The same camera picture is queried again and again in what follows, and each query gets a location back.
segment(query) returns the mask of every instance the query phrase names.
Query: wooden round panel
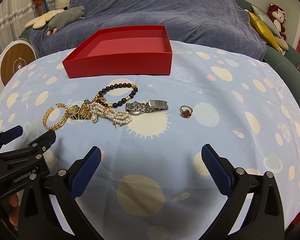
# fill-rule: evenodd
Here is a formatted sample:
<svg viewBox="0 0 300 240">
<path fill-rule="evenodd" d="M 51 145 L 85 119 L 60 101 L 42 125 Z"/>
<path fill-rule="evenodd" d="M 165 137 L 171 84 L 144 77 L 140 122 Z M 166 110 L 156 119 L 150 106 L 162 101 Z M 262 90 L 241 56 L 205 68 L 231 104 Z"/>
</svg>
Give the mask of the wooden round panel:
<svg viewBox="0 0 300 240">
<path fill-rule="evenodd" d="M 35 60 L 32 49 L 23 43 L 13 45 L 4 55 L 1 63 L 1 79 L 6 85 L 13 75 Z"/>
</svg>

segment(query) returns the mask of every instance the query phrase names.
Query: red box lid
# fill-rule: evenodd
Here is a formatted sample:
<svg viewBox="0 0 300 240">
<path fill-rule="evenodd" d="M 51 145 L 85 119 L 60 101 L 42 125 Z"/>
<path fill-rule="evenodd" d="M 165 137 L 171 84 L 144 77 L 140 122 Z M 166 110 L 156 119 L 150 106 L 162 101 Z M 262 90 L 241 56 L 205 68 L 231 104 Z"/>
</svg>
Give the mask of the red box lid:
<svg viewBox="0 0 300 240">
<path fill-rule="evenodd" d="M 172 49 L 163 25 L 99 30 L 63 65 L 69 78 L 103 75 L 170 75 Z"/>
</svg>

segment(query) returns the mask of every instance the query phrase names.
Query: blue gripper pad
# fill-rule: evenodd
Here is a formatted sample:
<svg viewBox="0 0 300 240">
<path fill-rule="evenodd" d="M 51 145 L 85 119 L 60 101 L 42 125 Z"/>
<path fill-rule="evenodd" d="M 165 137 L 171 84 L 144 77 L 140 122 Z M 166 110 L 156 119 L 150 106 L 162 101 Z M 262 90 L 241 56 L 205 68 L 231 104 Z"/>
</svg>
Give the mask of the blue gripper pad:
<svg viewBox="0 0 300 240">
<path fill-rule="evenodd" d="M 18 125 L 2 133 L 0 136 L 0 143 L 8 144 L 9 142 L 12 142 L 14 139 L 20 137 L 22 134 L 23 134 L 23 128 L 22 126 Z"/>
<path fill-rule="evenodd" d="M 80 197 L 101 162 L 101 150 L 94 146 L 87 154 L 87 159 L 71 180 L 70 195 L 72 199 Z"/>
<path fill-rule="evenodd" d="M 209 144 L 202 147 L 201 158 L 222 195 L 232 194 L 233 179 L 220 162 L 220 157 Z"/>
</svg>

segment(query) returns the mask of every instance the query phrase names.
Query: gold satin pillow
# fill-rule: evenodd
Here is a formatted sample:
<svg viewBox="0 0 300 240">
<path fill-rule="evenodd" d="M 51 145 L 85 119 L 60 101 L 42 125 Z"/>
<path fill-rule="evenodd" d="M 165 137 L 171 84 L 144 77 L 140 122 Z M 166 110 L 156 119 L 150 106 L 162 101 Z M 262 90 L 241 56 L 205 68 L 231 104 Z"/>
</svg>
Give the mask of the gold satin pillow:
<svg viewBox="0 0 300 240">
<path fill-rule="evenodd" d="M 278 52 L 281 53 L 282 50 L 279 47 L 275 37 L 273 36 L 268 26 L 263 21 L 261 21 L 261 19 L 258 16 L 251 12 L 249 12 L 249 17 L 250 21 L 252 22 L 253 26 L 255 27 L 256 31 L 260 34 L 260 36 L 264 38 L 271 47 L 275 48 Z"/>
</svg>

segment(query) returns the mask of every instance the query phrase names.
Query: jewelry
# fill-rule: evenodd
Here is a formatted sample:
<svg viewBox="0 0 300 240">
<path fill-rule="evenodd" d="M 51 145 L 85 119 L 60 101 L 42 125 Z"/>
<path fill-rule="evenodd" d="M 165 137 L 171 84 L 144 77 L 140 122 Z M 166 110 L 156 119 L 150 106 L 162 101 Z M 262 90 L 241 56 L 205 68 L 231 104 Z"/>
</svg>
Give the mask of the jewelry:
<svg viewBox="0 0 300 240">
<path fill-rule="evenodd" d="M 90 112 L 92 113 L 91 120 L 93 123 L 98 121 L 98 116 L 110 119 L 114 126 L 116 124 L 123 126 L 132 121 L 132 117 L 128 112 L 114 110 L 97 102 L 90 104 Z"/>
<path fill-rule="evenodd" d="M 106 99 L 103 97 L 103 95 L 105 93 L 109 92 L 110 90 L 122 88 L 122 87 L 129 87 L 129 88 L 131 87 L 131 88 L 133 88 L 133 91 L 131 91 L 131 93 L 127 97 L 122 98 L 121 101 L 118 101 L 118 103 L 106 104 Z M 96 94 L 96 96 L 93 98 L 93 100 L 89 101 L 88 99 L 86 99 L 81 107 L 79 107 L 78 105 L 74 105 L 74 106 L 71 106 L 70 108 L 68 108 L 64 104 L 56 104 L 56 106 L 58 108 L 65 108 L 66 112 L 65 112 L 64 116 L 62 117 L 62 119 L 60 120 L 60 122 L 58 122 L 54 126 L 47 126 L 47 119 L 48 119 L 49 115 L 52 113 L 52 111 L 54 110 L 53 107 L 50 107 L 43 116 L 42 124 L 47 130 L 55 131 L 55 130 L 60 129 L 66 123 L 68 118 L 73 119 L 73 120 L 92 120 L 93 123 L 96 123 L 98 121 L 98 114 L 94 115 L 94 113 L 91 112 L 90 105 L 92 103 L 93 103 L 93 106 L 96 106 L 95 103 L 98 103 L 98 104 L 102 105 L 103 107 L 107 107 L 109 109 L 111 107 L 117 108 L 118 106 L 122 106 L 122 104 L 124 104 L 125 102 L 127 102 L 128 100 L 133 98 L 137 92 L 138 92 L 138 88 L 137 88 L 137 85 L 135 85 L 135 84 L 130 84 L 130 83 L 121 84 L 120 83 L 120 84 L 114 84 L 111 86 L 107 86 L 106 88 L 103 88 L 101 91 L 99 91 L 98 94 Z M 117 123 L 119 123 L 120 125 L 124 125 L 125 123 L 127 123 L 126 120 L 124 123 L 116 122 L 115 120 L 112 120 L 112 121 L 113 121 L 114 125 L 116 125 Z"/>
<path fill-rule="evenodd" d="M 180 113 L 183 118 L 189 118 L 192 115 L 193 109 L 189 106 L 181 106 Z"/>
<path fill-rule="evenodd" d="M 126 104 L 126 111 L 133 116 L 138 116 L 143 113 L 151 113 L 153 111 L 168 110 L 167 101 L 162 100 L 149 100 L 146 103 L 139 103 L 134 101 L 134 103 Z"/>
<path fill-rule="evenodd" d="M 105 102 L 103 102 L 103 106 L 105 107 L 113 107 L 113 108 L 117 108 L 118 106 L 122 106 L 125 102 L 127 102 L 128 100 L 130 100 L 131 98 L 133 98 L 135 96 L 135 94 L 138 92 L 138 88 L 137 85 L 135 84 L 130 84 L 130 83 L 119 83 L 119 84 L 114 84 L 111 86 L 107 86 L 105 88 L 103 88 L 101 91 L 98 92 L 98 94 L 103 97 L 104 94 L 106 94 L 107 92 L 109 92 L 110 90 L 114 90 L 117 88 L 133 88 L 133 90 L 131 91 L 131 93 L 125 97 L 122 98 L 120 101 L 118 101 L 117 103 L 113 103 L 113 104 L 106 104 Z"/>
</svg>

